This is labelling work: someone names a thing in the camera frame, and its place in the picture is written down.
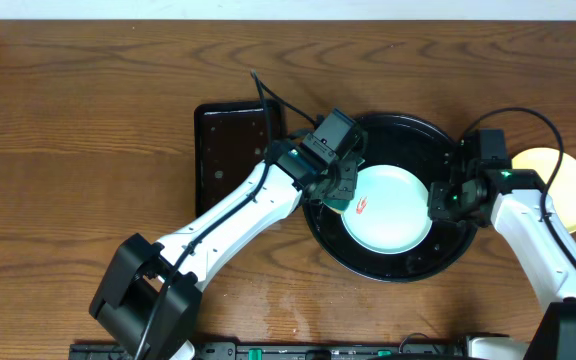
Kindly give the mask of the green and yellow sponge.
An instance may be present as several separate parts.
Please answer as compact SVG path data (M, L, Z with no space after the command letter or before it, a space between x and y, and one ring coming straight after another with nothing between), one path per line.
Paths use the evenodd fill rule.
M332 211L342 214L355 196L358 169L364 163L362 157L347 158L332 167L331 184L325 191L323 203Z

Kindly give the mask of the mint plate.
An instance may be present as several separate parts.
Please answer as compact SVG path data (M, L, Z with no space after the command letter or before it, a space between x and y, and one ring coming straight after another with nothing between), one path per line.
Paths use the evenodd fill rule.
M411 172L375 165L358 172L355 198L341 215L349 235L379 254L407 252L428 235L428 190Z

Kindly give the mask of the yellow plate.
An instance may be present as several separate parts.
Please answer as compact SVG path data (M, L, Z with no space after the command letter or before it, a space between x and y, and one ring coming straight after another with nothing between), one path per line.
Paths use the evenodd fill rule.
M531 148L512 159L514 169L532 169L547 182L559 158L559 151L552 148ZM559 219L570 233L576 232L576 159L563 155L562 164L548 191Z

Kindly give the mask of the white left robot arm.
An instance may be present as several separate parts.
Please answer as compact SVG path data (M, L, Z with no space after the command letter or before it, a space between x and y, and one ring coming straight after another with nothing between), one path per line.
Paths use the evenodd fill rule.
M266 228L355 174L365 148L274 142L241 185L192 223L154 243L140 234L125 240L90 315L135 359L194 358L190 339L209 282Z

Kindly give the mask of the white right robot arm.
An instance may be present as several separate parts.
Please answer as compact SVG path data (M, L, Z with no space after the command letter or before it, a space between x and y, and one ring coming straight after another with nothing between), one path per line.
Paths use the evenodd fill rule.
M434 182L433 220L491 226L509 244L544 309L525 359L576 359L576 241L533 170L489 169Z

